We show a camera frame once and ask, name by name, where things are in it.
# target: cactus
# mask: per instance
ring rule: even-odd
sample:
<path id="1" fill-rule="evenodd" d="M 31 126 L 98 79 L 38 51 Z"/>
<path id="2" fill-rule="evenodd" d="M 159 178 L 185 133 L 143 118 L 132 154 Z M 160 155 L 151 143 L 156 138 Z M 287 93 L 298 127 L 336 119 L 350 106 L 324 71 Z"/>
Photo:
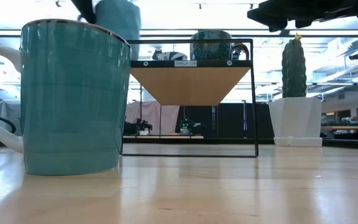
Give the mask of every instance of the cactus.
<path id="1" fill-rule="evenodd" d="M 306 96 L 306 65 L 299 38 L 290 40 L 283 51 L 283 98 Z"/>

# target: white planter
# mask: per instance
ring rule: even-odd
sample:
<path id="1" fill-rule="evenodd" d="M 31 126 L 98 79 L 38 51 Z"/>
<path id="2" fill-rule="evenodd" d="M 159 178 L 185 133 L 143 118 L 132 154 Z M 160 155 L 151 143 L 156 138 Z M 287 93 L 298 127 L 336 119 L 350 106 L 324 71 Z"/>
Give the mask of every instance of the white planter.
<path id="1" fill-rule="evenodd" d="M 321 101 L 282 98 L 268 104 L 276 146 L 321 147 Z"/>

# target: shelf label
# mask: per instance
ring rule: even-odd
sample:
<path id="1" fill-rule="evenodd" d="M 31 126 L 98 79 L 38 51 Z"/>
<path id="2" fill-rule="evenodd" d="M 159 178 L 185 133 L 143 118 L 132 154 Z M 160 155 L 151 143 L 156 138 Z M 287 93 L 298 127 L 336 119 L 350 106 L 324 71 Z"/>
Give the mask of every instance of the shelf label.
<path id="1" fill-rule="evenodd" d="M 175 61 L 175 67 L 197 67 L 197 61 Z"/>

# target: mug rim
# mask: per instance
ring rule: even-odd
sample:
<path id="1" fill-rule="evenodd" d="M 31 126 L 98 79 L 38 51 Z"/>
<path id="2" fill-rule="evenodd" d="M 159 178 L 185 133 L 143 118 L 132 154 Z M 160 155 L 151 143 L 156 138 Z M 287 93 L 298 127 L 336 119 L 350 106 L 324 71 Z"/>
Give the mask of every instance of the mug rim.
<path id="1" fill-rule="evenodd" d="M 30 21 L 28 23 L 26 23 L 23 27 L 25 26 L 28 26 L 30 24 L 39 24 L 41 22 L 56 22 L 56 23 L 69 23 L 69 24 L 81 24 L 81 25 L 84 25 L 84 26 L 88 26 L 90 28 L 93 28 L 93 29 L 97 29 L 99 31 L 102 31 L 110 36 L 113 36 L 113 37 L 116 37 L 117 39 L 119 39 L 122 43 L 124 43 L 125 45 L 127 45 L 128 47 L 131 47 L 131 45 L 128 44 L 128 42 L 122 38 L 120 35 L 116 34 L 115 32 L 113 31 L 110 31 L 106 28 L 103 28 L 101 26 L 98 26 L 98 25 L 95 25 L 95 24 L 90 24 L 90 23 L 87 23 L 87 22 L 80 22 L 80 21 L 74 21 L 74 20 L 71 20 L 71 19 L 37 19 L 37 20 L 34 20 L 34 21 Z"/>

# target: teal ceramic pot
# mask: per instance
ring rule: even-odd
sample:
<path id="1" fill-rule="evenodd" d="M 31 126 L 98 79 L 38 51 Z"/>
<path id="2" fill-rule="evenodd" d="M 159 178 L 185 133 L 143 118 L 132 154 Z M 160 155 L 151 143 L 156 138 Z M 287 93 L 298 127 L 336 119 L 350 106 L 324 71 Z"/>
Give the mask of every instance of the teal ceramic pot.
<path id="1" fill-rule="evenodd" d="M 117 166 L 131 49 L 112 32 L 65 20 L 22 28 L 21 126 L 29 174 Z"/>
<path id="2" fill-rule="evenodd" d="M 96 7 L 96 24 L 126 40 L 139 40 L 140 9 L 127 0 L 102 0 Z M 139 44 L 131 45 L 132 60 L 139 58 Z"/>
<path id="3" fill-rule="evenodd" d="M 203 30 L 191 37 L 192 40 L 232 39 L 231 35 L 222 30 Z M 248 48 L 244 44 L 232 43 L 200 43 L 190 44 L 191 60 L 238 60 L 243 51 L 249 58 Z"/>

